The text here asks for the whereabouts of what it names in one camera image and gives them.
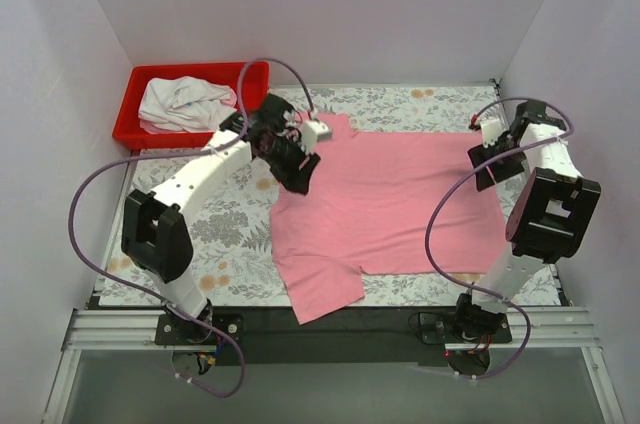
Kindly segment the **floral table mat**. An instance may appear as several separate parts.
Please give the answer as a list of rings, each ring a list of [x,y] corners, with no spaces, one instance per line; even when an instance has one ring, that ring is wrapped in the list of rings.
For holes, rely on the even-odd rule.
[[[363,131],[467,131],[472,114],[496,99],[493,86],[464,87],[312,87],[321,112],[347,114]],[[186,159],[150,160],[130,166],[124,195],[149,191],[164,182]],[[525,182],[521,174],[493,188],[505,219]],[[289,306],[284,284],[271,260],[269,210],[278,197],[278,184],[263,161],[253,161],[214,191],[196,216],[190,235],[194,246],[192,270],[198,285],[216,306]],[[114,223],[108,272],[152,288],[151,280],[120,249],[121,213]],[[364,299],[355,306],[448,306],[464,290],[439,275],[380,275],[363,277]],[[561,305],[559,280],[553,266],[529,279],[514,301],[521,306]],[[94,288],[100,307],[151,307],[151,296],[100,278]]]

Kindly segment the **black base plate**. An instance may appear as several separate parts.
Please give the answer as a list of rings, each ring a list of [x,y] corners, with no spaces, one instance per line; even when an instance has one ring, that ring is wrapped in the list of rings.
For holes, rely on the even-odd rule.
[[[445,348],[512,341],[503,318],[492,336],[456,326],[453,306],[348,307],[299,324],[290,307],[218,307],[212,325],[248,364],[400,363],[444,366]]]

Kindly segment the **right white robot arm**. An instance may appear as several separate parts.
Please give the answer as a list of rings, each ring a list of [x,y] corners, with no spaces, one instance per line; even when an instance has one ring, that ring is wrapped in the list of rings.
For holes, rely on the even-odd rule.
[[[595,211],[601,186],[574,165],[567,138],[574,127],[568,117],[543,101],[517,105],[511,124],[498,118],[471,118],[470,128],[482,143],[468,151],[483,191],[520,173],[528,179],[507,219],[506,248],[469,291],[471,303],[452,317],[454,333],[475,341],[489,328],[485,312],[503,313],[506,302],[537,272],[579,249]]]

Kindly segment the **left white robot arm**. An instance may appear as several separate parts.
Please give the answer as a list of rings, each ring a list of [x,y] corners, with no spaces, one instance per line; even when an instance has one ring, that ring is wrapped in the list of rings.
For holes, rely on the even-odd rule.
[[[261,159],[273,177],[305,195],[320,157],[318,144],[332,137],[328,124],[307,119],[285,99],[268,94],[249,115],[235,111],[221,122],[201,155],[149,192],[126,198],[121,250],[147,273],[161,300],[181,311],[178,331],[193,344],[213,330],[212,306],[191,271],[194,249],[189,227],[202,205],[235,172]]]

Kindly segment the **aluminium frame rail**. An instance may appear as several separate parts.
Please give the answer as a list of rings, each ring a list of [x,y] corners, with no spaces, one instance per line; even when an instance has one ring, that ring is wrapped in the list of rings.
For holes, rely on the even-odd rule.
[[[161,310],[80,310],[70,319],[62,349],[97,351],[154,350]]]

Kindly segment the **pink t shirt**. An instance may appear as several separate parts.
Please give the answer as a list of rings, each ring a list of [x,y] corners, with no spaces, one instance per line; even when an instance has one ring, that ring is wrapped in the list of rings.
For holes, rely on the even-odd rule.
[[[345,114],[324,115],[333,130],[307,195],[281,190],[270,210],[272,256],[296,319],[309,323],[364,297],[363,275],[421,274],[427,256],[448,273],[484,274],[502,254],[505,221],[495,191],[467,181],[469,132],[371,132]]]

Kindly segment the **red plastic bin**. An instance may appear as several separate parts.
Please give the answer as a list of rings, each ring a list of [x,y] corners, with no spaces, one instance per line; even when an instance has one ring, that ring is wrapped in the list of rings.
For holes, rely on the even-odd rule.
[[[135,67],[128,81],[112,137],[129,150],[199,148],[212,137],[212,133],[150,134],[140,126],[138,109],[144,90],[152,78],[177,79],[194,77],[212,84],[227,85],[237,90],[237,81],[243,62],[216,62],[171,64]]]

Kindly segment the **white t shirt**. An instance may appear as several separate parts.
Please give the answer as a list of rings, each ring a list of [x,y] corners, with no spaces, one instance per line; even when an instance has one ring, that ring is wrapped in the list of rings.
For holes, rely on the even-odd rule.
[[[194,77],[151,79],[138,110],[140,127],[151,134],[206,133],[235,112],[236,93],[229,86]]]

